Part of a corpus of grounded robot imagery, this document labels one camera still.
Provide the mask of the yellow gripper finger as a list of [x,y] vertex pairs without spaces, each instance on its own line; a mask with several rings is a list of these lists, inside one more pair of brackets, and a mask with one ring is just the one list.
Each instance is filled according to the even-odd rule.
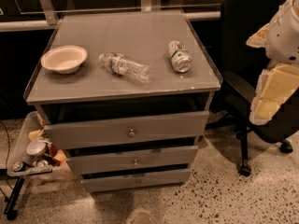
[[246,45],[256,49],[264,48],[268,26],[268,23],[265,24],[255,34],[251,35],[246,41]]

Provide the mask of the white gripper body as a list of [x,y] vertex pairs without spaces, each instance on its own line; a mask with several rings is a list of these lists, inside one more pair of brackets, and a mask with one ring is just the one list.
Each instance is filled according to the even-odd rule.
[[279,63],[271,70],[264,69],[250,107],[250,122],[265,125],[298,88],[298,65]]

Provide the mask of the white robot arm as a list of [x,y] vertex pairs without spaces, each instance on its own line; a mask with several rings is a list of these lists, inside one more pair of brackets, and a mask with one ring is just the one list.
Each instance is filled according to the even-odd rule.
[[246,41],[252,48],[265,48],[270,59],[261,72],[249,120],[265,125],[299,88],[299,0],[286,0],[275,16]]

